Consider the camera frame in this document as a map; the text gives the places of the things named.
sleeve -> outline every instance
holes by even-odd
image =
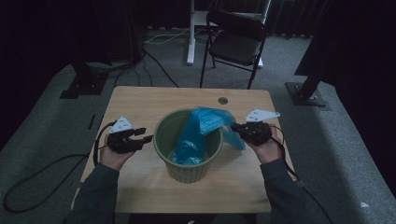
[[[110,223],[116,209],[119,176],[119,171],[99,163],[84,181],[64,223]]]
[[[305,192],[293,182],[283,159],[260,167],[272,206],[271,223],[313,223],[306,212]]]

green bucket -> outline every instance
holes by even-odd
[[[216,129],[205,137],[206,149],[203,162],[195,165],[182,165],[172,162],[177,140],[190,116],[190,112],[190,109],[180,109],[163,117],[157,124],[153,137],[155,150],[165,162],[169,175],[184,184],[195,183],[204,178],[209,170],[210,163],[218,156],[223,142],[221,130]]]

cable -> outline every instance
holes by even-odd
[[[167,42],[169,42],[169,41],[175,39],[176,37],[178,37],[178,36],[180,36],[180,35],[183,35],[184,33],[186,33],[186,32],[189,31],[189,30],[190,30],[190,28],[187,28],[187,29],[185,29],[183,32],[181,32],[181,33],[178,34],[178,35],[156,35],[156,36],[152,37],[151,39],[145,41],[145,44],[151,44],[151,45],[166,44]],[[157,38],[157,37],[160,37],[160,36],[172,36],[172,37],[169,38],[169,39],[167,39],[167,40],[165,40],[165,41],[163,41],[163,42],[160,42],[160,43],[151,43],[151,42],[149,42],[149,41],[151,41],[151,40],[153,40],[153,39],[155,39],[155,38]]]
[[[132,67],[125,68],[124,70],[122,70],[122,71],[117,75],[116,80],[114,81],[114,88],[117,87],[117,81],[119,80],[120,76],[121,76],[124,72],[128,71],[128,70],[131,69],[131,68],[134,68],[134,67],[132,66]]]
[[[96,140],[95,140],[95,144],[94,144],[94,148],[93,148],[93,156],[92,156],[92,158],[93,158],[93,165],[96,166],[96,165],[98,164],[98,150],[100,149],[100,148],[99,148],[99,140],[100,140],[100,138],[101,138],[103,132],[105,131],[106,128],[108,128],[108,127],[110,127],[110,126],[113,126],[116,122],[117,122],[117,121],[108,123],[108,124],[105,125],[105,127],[103,127],[102,130],[99,132],[99,134],[98,134],[98,136],[97,136],[97,138],[96,138]]]
[[[210,2],[209,6],[205,9],[205,11],[208,11],[208,10],[213,6],[214,3],[215,3],[215,8],[216,8],[217,5],[218,5],[218,1],[219,1],[219,0],[212,0],[212,1]],[[189,31],[190,29],[191,29],[191,28],[187,28],[187,29],[185,29],[183,32],[181,32],[181,33],[178,34],[178,35],[155,35],[154,37],[150,38],[149,40],[145,41],[144,43],[145,43],[145,44],[150,44],[150,45],[161,45],[161,44],[166,44],[167,42],[169,42],[169,41],[175,39],[176,37],[183,35],[183,34],[186,33],[187,31]],[[205,28],[203,28],[203,29],[197,31],[195,34],[198,35],[198,34],[201,33],[204,29],[205,29]],[[151,40],[154,40],[155,38],[161,37],[161,36],[172,36],[172,37],[169,38],[169,39],[167,39],[167,40],[165,40],[165,41],[163,41],[163,42],[160,42],[160,43],[151,43],[151,42],[150,42]]]
[[[306,188],[301,187],[301,189],[303,191],[305,191],[306,194],[308,194],[312,200],[314,200],[314,202],[318,205],[318,207],[320,208],[320,210],[323,212],[323,214],[326,216],[326,218],[329,220],[330,223],[333,224],[332,219],[330,218],[329,214],[327,214],[326,210],[324,209],[324,207],[320,204],[320,202],[314,197],[314,195],[312,195]]]
[[[148,73],[149,83],[151,84],[151,87],[154,87],[154,86],[152,85],[151,74],[150,74],[149,71],[146,69],[146,62],[145,62],[145,59],[143,59],[143,64],[144,64],[143,69]]]
[[[318,205],[318,207],[320,208],[320,210],[322,211],[322,213],[326,216],[326,218],[329,220],[330,223],[332,223],[332,219],[330,218],[329,214],[327,214],[326,210],[324,209],[324,207],[320,204],[320,202],[317,200],[317,198],[315,198],[314,195],[312,195],[305,187],[304,187],[304,181],[289,167],[288,163],[286,162],[286,150],[284,147],[285,144],[285,135],[283,134],[282,130],[276,126],[270,126],[272,128],[276,128],[278,130],[280,130],[280,132],[283,135],[282,138],[282,143],[280,143],[279,141],[277,141],[274,137],[270,137],[273,141],[275,141],[278,146],[280,147],[280,151],[281,151],[281,157],[283,159],[283,161],[285,162],[286,168],[288,169],[289,173],[291,173],[292,175],[294,175],[297,180],[297,184],[301,185],[300,188],[306,192],[306,194],[308,194],[309,197],[311,197],[311,199]]]
[[[92,65],[87,64],[87,66],[91,69],[91,71],[93,72],[103,72],[103,73],[110,73],[116,70],[120,70],[120,69],[124,69],[126,66],[130,66],[131,63],[125,63],[125,64],[121,64],[121,65],[117,65],[117,66],[113,66],[113,67],[109,67],[109,68],[102,68],[102,67],[95,67]]]
[[[79,166],[79,164],[84,161],[86,158],[88,158],[90,155],[90,152],[86,153],[86,154],[73,154],[73,155],[68,155],[65,157],[62,157],[60,159],[58,159],[57,161],[54,161],[52,163],[50,163],[49,165],[45,166],[44,168],[42,168],[41,170],[39,170],[38,172],[34,173],[33,175],[30,175],[26,178],[24,178],[23,180],[21,180],[20,182],[16,183],[14,186],[12,186],[6,193],[6,196],[4,197],[3,200],[3,207],[6,211],[10,212],[10,213],[24,213],[30,210],[33,210],[35,208],[37,208],[38,206],[40,206],[41,204],[43,204],[44,202],[46,202],[58,189],[59,187],[66,181],[66,179],[73,173],[73,171]],[[11,208],[8,205],[8,197],[21,185],[23,185],[24,183],[26,183],[27,181],[31,180],[32,178],[36,177],[37,175],[41,174],[42,172],[44,172],[45,170],[47,170],[48,168],[50,168],[53,164],[68,159],[68,158],[72,158],[72,157],[82,157],[77,163],[76,165],[73,166],[73,168],[69,171],[69,173],[65,176],[65,178],[61,181],[61,183],[59,183],[55,189],[49,194],[47,195],[41,202],[28,207],[28,208],[23,208],[23,209],[14,209]]]
[[[166,72],[166,70],[163,68],[163,65],[160,64],[160,62],[157,61],[157,59],[155,59],[150,53],[148,53],[145,49],[143,49],[148,56],[150,56],[160,67],[161,69],[165,72],[165,74],[168,76],[168,78],[175,84],[176,87],[178,87],[178,85],[176,84],[176,82],[169,76],[169,74]]]
[[[141,87],[141,85],[140,85],[140,75],[139,75],[138,72],[136,72],[136,68],[134,69],[134,72],[135,72],[136,75],[137,75],[137,85],[138,85],[139,87]]]

black folding chair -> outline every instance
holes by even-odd
[[[219,28],[215,36],[210,28],[214,23]],[[205,46],[204,64],[202,66],[200,87],[204,82],[207,53],[215,62],[228,64],[251,72],[247,88],[256,76],[262,48],[267,36],[265,26],[261,21],[231,12],[213,10],[206,15],[206,30],[208,38]]]

blue plastic bag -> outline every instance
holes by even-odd
[[[196,107],[191,111],[181,135],[177,141],[173,162],[183,165],[194,165],[203,161],[205,154],[205,135],[221,128],[224,142],[245,149],[245,142],[230,125],[235,118],[227,110]]]

